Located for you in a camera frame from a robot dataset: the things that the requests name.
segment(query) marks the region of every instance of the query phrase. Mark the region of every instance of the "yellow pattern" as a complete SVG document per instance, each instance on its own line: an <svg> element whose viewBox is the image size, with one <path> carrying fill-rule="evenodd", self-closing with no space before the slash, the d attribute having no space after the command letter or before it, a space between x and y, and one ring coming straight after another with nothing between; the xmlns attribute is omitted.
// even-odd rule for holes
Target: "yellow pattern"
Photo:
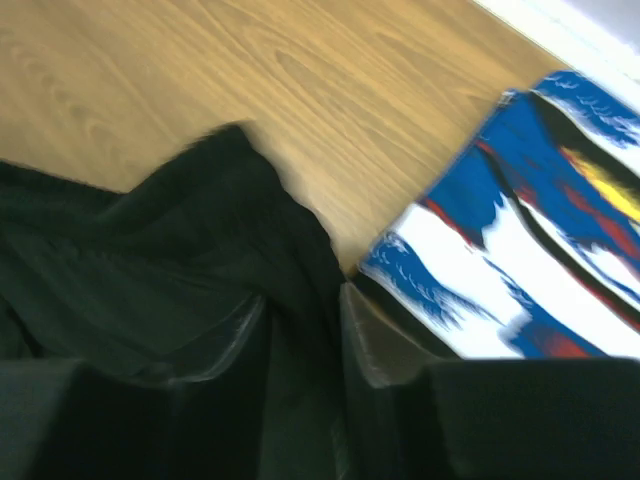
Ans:
<svg viewBox="0 0 640 480"><path fill-rule="evenodd" d="M640 202L629 189L617 185L608 172L591 163L581 152L561 147L573 167L605 198L627 217L640 223Z"/></svg>

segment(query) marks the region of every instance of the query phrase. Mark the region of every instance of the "black garment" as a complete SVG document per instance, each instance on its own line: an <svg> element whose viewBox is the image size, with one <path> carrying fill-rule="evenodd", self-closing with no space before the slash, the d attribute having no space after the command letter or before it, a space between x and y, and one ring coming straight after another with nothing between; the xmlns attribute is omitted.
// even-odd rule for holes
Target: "black garment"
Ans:
<svg viewBox="0 0 640 480"><path fill-rule="evenodd" d="M127 194L1 163L0 222L3 359L81 358L122 378L197 378L212 360L194 352L220 353L215 330L263 296L277 328L263 447L271 476L262 478L332 478L343 275L316 217L238 126ZM321 453L292 469L314 442Z"/></svg>
<svg viewBox="0 0 640 480"><path fill-rule="evenodd" d="M125 381L78 360L3 362L0 478L256 478L269 324L259 297L239 311L223 322L237 334L216 331L225 349L190 348L211 361L197 378Z"/></svg>
<svg viewBox="0 0 640 480"><path fill-rule="evenodd" d="M640 478L637 361L443 360L351 285L342 309L359 478Z"/></svg>

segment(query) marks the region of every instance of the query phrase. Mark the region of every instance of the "black cloth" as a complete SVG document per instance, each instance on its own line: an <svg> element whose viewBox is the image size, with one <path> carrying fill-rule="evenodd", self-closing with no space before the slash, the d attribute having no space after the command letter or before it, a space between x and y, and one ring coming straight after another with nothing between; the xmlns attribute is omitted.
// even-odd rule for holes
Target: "black cloth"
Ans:
<svg viewBox="0 0 640 480"><path fill-rule="evenodd" d="M636 360L443 360L351 285L342 311L359 478L640 478Z"/></svg>
<svg viewBox="0 0 640 480"><path fill-rule="evenodd" d="M189 381L211 367L201 353L224 350L216 329L262 296L274 328L261 478L336 475L343 275L239 126L126 194L0 163L0 225L1 359Z"/></svg>

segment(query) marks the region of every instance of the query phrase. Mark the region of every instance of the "wooden floor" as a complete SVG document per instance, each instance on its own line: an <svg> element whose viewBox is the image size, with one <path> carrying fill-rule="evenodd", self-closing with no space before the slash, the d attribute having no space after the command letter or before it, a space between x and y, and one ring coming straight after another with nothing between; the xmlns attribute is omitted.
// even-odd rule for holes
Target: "wooden floor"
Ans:
<svg viewBox="0 0 640 480"><path fill-rule="evenodd" d="M0 157L127 190L251 120L348 267L559 67L465 0L2 0Z"/></svg>

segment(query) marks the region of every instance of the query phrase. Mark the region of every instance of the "colorful fabric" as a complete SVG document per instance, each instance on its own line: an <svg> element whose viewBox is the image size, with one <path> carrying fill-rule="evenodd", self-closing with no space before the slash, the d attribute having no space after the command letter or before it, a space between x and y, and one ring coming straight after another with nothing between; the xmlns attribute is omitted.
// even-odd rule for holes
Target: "colorful fabric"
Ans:
<svg viewBox="0 0 640 480"><path fill-rule="evenodd" d="M574 72L508 91L359 268L464 358L640 358L640 117Z"/></svg>

